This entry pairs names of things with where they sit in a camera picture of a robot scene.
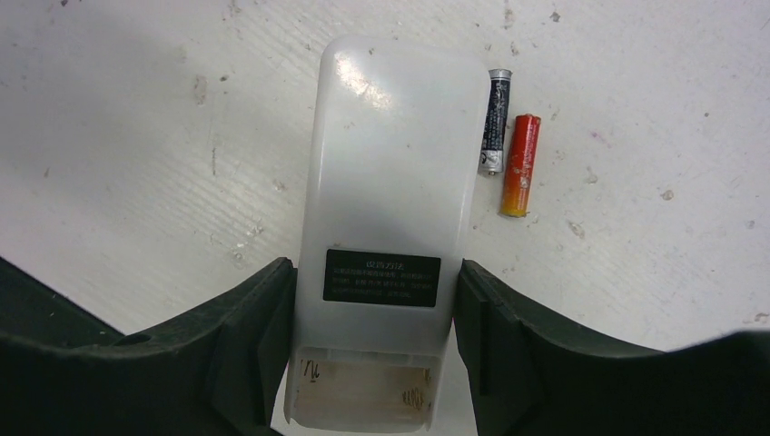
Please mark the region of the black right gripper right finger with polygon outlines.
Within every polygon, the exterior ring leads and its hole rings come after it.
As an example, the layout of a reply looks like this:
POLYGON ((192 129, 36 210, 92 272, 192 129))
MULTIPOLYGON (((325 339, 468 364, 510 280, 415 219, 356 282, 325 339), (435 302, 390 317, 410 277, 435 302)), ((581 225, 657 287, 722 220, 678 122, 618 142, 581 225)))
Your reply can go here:
POLYGON ((454 305, 481 435, 766 435, 769 334, 672 352, 592 330, 465 261, 454 305))

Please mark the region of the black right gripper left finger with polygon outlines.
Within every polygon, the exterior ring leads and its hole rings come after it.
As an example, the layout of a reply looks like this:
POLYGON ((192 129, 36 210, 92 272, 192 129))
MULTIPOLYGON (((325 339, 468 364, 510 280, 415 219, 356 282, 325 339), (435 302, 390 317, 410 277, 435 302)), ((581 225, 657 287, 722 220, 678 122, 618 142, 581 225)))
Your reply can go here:
POLYGON ((295 286, 295 268, 279 258, 191 310, 122 334, 2 262, 1 432, 270 435, 295 286))

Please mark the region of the white remote control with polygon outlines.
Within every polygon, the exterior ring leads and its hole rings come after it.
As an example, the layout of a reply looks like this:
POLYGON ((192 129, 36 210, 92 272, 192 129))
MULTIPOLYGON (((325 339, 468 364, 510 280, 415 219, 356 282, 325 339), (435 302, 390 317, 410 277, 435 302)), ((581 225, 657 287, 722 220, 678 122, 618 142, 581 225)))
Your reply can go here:
POLYGON ((426 430, 490 91, 458 50, 346 35, 320 63, 284 416, 426 430))

